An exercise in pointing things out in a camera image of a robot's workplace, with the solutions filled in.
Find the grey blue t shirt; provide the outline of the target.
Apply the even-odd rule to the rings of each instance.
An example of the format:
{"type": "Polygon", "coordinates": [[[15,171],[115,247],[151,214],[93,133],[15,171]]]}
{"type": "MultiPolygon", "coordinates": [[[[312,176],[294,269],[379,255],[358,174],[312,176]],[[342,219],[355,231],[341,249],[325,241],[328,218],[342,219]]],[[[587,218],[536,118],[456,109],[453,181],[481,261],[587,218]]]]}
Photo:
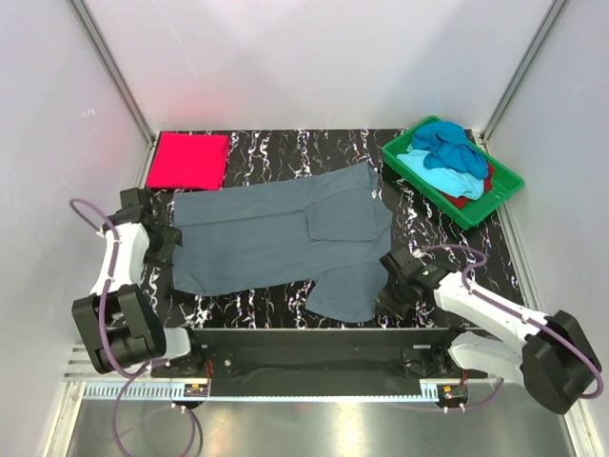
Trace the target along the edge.
{"type": "Polygon", "coordinates": [[[179,193],[175,289],[205,297],[310,280],[307,310],[368,322],[388,280],[392,218],[367,163],[317,176],[179,193]]]}

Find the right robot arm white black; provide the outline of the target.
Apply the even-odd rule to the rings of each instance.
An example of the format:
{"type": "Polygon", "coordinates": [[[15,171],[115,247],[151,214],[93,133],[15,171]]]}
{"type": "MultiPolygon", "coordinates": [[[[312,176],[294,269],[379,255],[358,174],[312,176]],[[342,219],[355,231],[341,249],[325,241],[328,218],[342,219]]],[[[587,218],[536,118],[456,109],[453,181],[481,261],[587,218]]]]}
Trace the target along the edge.
{"type": "Polygon", "coordinates": [[[553,315],[518,305],[477,285],[469,274],[487,258],[474,250],[465,270],[422,250],[388,252],[380,260],[389,279],[381,305],[398,314],[417,302],[461,316],[485,331],[460,330],[432,353],[443,377],[476,370],[522,386],[547,410],[563,415],[578,400],[604,392],[602,367],[579,321],[559,310],[553,315]]]}

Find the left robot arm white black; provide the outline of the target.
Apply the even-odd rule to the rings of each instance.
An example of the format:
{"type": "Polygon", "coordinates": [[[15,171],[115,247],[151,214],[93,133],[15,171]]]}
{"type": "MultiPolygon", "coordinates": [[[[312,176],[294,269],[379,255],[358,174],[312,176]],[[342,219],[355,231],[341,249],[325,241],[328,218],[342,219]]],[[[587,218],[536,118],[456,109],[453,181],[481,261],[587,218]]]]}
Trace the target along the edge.
{"type": "Polygon", "coordinates": [[[194,332],[165,328],[142,291],[146,266],[169,267],[182,233],[156,221],[146,189],[120,192],[121,207],[106,215],[91,202],[73,198],[71,209],[106,243],[99,276],[71,313],[93,368],[131,378],[137,364],[174,366],[186,377],[198,375],[206,355],[194,332]]]}

